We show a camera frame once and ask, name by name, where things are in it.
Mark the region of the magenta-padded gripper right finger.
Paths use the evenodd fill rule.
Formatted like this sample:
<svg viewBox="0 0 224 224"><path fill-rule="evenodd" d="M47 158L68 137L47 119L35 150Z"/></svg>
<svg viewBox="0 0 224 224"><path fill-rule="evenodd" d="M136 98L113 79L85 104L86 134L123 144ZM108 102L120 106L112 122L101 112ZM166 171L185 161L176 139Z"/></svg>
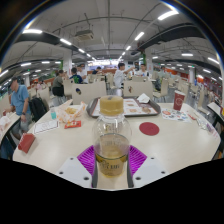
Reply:
<svg viewBox="0 0 224 224"><path fill-rule="evenodd" d="M146 156L134 146L130 147L127 163L127 183L129 188L140 188L157 181L169 172L154 156Z"/></svg>

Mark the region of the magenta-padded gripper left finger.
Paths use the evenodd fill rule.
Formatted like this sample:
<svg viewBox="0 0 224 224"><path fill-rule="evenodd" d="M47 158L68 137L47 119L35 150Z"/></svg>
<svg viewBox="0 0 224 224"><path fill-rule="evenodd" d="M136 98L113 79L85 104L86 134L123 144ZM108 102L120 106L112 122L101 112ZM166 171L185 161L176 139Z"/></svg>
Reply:
<svg viewBox="0 0 224 224"><path fill-rule="evenodd" d="M90 146L77 157L69 157L56 175L84 188L96 188L98 170L94 148Z"/></svg>

